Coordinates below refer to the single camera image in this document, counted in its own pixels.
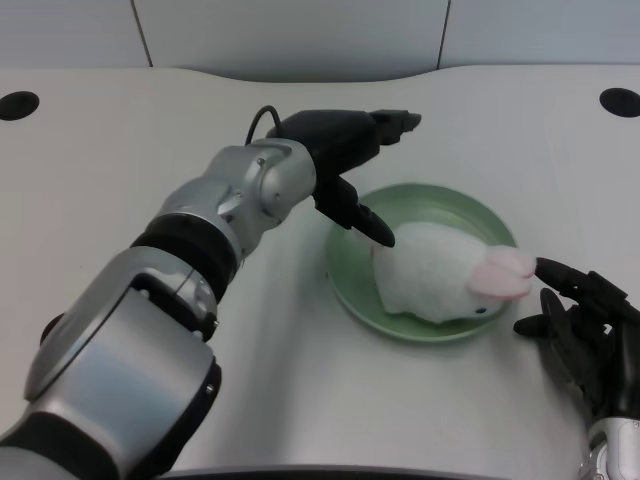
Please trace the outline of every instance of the black cable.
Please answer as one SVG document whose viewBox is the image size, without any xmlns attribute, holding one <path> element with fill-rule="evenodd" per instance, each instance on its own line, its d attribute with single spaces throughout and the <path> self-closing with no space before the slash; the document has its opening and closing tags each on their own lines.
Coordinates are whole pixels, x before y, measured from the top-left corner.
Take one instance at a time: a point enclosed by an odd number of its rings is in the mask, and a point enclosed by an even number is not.
<svg viewBox="0 0 640 480">
<path fill-rule="evenodd" d="M 273 123 L 275 123 L 276 125 L 276 134 L 278 135 L 278 137 L 281 137 L 282 122 L 280 121 L 280 115 L 278 115 L 278 111 L 274 107 L 272 107 L 271 105 L 266 105 L 258 110 L 256 116 L 253 117 L 253 122 L 251 122 L 251 126 L 249 127 L 249 133 L 247 133 L 247 139 L 244 142 L 245 145 L 249 145 L 251 143 L 251 140 L 253 140 L 253 134 L 256 131 L 256 127 L 258 126 L 258 122 L 267 112 L 269 112 L 273 117 Z"/>
</svg>

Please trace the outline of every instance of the stuffed bunny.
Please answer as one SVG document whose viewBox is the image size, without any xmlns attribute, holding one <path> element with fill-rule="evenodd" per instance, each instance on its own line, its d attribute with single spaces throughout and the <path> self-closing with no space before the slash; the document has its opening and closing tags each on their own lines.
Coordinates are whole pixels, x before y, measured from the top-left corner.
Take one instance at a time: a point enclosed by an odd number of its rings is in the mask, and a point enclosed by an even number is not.
<svg viewBox="0 0 640 480">
<path fill-rule="evenodd" d="M 488 247 L 437 223 L 405 223 L 394 234 L 394 248 L 371 247 L 387 313 L 409 312 L 435 323 L 483 318 L 529 293 L 536 259 L 516 248 Z"/>
</svg>

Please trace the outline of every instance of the table surface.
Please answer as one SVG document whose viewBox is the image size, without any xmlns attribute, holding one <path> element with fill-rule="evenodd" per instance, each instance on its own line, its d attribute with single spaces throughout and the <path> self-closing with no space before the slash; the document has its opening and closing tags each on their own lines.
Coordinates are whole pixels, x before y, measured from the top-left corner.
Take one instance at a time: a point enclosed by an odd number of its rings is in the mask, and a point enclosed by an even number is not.
<svg viewBox="0 0 640 480">
<path fill-rule="evenodd" d="M 637 299 L 640 118 L 600 106 L 610 87 L 640 91 L 640 67 L 465 67 L 366 84 L 0 71 L 0 96 L 41 99 L 32 116 L 0 122 L 0 429 L 24 407 L 42 328 L 168 193 L 242 143 L 264 104 L 283 117 L 307 108 L 421 113 L 414 133 L 346 175 L 361 193 L 399 182 L 460 190 L 504 219 L 525 250 L 597 269 Z M 332 293 L 330 227 L 304 202 L 237 275 L 210 342 L 223 388 L 176 469 L 310 463 L 574 478 L 582 419 L 535 346 L 511 332 L 516 318 L 539 312 L 540 285 L 471 341 L 393 341 Z"/>
</svg>

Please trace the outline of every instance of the robotic hand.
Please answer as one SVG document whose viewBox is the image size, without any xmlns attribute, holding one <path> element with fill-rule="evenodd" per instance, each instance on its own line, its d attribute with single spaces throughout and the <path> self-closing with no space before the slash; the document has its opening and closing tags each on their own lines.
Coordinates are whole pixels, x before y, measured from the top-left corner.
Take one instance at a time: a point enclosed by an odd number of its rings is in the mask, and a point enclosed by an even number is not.
<svg viewBox="0 0 640 480">
<path fill-rule="evenodd" d="M 264 111 L 276 128 L 251 143 Z M 273 107 L 245 146 L 227 147 L 168 197 L 131 248 L 55 319 L 27 379 L 28 406 L 0 438 L 0 477 L 149 478 L 168 471 L 211 407 L 221 370 L 205 343 L 217 304 L 262 234 L 313 196 L 344 228 L 393 246 L 340 174 L 413 130 L 406 111 Z"/>
<path fill-rule="evenodd" d="M 539 258 L 536 275 L 577 302 L 565 311 L 545 288 L 542 314 L 516 322 L 514 330 L 541 340 L 565 377 L 582 390 L 593 425 L 592 451 L 579 479 L 640 479 L 640 312 L 596 272 Z"/>
</svg>

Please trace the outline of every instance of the green plate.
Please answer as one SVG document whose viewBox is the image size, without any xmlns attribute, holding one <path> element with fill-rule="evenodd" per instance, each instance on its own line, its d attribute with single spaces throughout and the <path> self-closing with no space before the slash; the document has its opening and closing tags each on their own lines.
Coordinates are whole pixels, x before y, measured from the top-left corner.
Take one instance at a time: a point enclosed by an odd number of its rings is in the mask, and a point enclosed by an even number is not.
<svg viewBox="0 0 640 480">
<path fill-rule="evenodd" d="M 436 222 L 464 230 L 488 245 L 516 246 L 498 216 L 467 195 L 434 185 L 401 184 L 371 192 L 362 203 L 392 228 L 406 222 Z M 382 333 L 416 342 L 445 342 L 486 329 L 507 308 L 480 320 L 436 324 L 410 314 L 387 315 L 373 275 L 369 249 L 352 231 L 334 226 L 326 244 L 329 277 L 342 303 L 356 317 Z"/>
</svg>

